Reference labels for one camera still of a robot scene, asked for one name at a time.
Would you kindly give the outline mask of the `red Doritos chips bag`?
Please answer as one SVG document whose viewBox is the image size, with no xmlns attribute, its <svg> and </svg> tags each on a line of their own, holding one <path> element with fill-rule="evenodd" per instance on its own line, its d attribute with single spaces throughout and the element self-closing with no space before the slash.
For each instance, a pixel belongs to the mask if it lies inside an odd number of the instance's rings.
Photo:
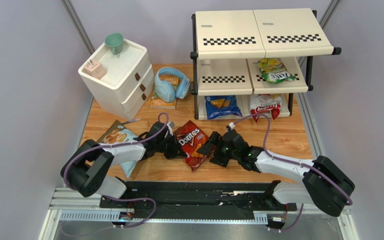
<svg viewBox="0 0 384 240">
<path fill-rule="evenodd" d="M 195 172 L 209 157 L 198 153 L 198 149 L 204 146 L 209 137 L 191 120 L 178 128 L 174 135 L 182 151 L 186 154 L 184 158 L 186 164 L 192 172 Z"/>
</svg>

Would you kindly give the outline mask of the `blue Doritos chips bag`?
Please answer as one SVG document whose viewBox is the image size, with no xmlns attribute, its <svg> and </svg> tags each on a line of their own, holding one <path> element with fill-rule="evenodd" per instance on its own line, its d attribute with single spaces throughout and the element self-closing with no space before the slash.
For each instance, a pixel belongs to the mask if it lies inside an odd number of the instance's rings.
<svg viewBox="0 0 384 240">
<path fill-rule="evenodd" d="M 208 120 L 229 115 L 243 117 L 235 95 L 205 96 L 205 109 Z"/>
</svg>

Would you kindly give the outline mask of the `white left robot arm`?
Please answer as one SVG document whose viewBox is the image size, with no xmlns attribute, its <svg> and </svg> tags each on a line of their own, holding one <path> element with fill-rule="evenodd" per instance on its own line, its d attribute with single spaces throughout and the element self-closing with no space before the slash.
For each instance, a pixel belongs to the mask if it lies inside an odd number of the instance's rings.
<svg viewBox="0 0 384 240">
<path fill-rule="evenodd" d="M 124 163 L 135 164 L 163 153 L 168 160 L 185 158 L 173 132 L 174 123 L 157 121 L 149 131 L 128 136 L 120 143 L 98 143 L 86 140 L 66 162 L 60 175 L 66 185 L 83 197 L 93 194 L 119 199 L 128 189 L 125 182 L 108 175 L 110 167 Z"/>
</svg>

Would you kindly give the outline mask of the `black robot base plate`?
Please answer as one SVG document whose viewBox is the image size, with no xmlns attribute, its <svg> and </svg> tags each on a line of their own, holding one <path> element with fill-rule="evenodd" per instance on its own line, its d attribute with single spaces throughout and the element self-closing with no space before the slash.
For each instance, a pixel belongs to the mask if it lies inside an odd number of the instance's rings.
<svg viewBox="0 0 384 240">
<path fill-rule="evenodd" d="M 134 199 L 132 203 L 102 197 L 99 206 L 131 208 L 134 217 L 145 218 L 156 202 L 152 219 L 165 220 L 252 220 L 255 211 L 296 212 L 295 203 L 281 204 L 265 192 L 277 183 L 128 181 L 122 199 Z"/>
</svg>

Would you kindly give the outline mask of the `green Foxs snack bag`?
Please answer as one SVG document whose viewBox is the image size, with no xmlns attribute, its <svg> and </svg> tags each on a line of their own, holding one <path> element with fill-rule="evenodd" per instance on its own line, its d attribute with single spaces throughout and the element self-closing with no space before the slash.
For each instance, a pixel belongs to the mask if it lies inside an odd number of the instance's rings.
<svg viewBox="0 0 384 240">
<path fill-rule="evenodd" d="M 264 80 L 270 84 L 292 82 L 297 79 L 280 58 L 262 58 L 258 62 L 258 68 Z"/>
</svg>

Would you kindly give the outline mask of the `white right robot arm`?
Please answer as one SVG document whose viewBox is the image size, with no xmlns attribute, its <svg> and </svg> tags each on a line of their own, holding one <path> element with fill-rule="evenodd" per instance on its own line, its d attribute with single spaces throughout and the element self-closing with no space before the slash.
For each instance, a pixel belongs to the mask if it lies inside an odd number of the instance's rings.
<svg viewBox="0 0 384 240">
<path fill-rule="evenodd" d="M 352 204 L 353 181 L 326 156 L 299 159 L 276 154 L 265 147 L 249 145 L 235 130 L 224 135 L 213 132 L 197 149 L 199 154 L 212 155 L 211 162 L 227 166 L 236 160 L 247 171 L 274 174 L 295 181 L 278 183 L 269 191 L 281 204 L 313 204 L 332 217 L 341 215 Z"/>
</svg>

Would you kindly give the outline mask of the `white red Chuba chips bag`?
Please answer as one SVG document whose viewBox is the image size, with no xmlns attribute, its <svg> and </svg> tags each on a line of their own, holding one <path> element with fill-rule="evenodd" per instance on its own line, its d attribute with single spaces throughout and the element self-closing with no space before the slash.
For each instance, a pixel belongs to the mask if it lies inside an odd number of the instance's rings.
<svg viewBox="0 0 384 240">
<path fill-rule="evenodd" d="M 250 96 L 250 113 L 261 114 L 270 112 L 271 117 L 275 120 L 282 110 L 281 94 L 253 94 Z"/>
</svg>

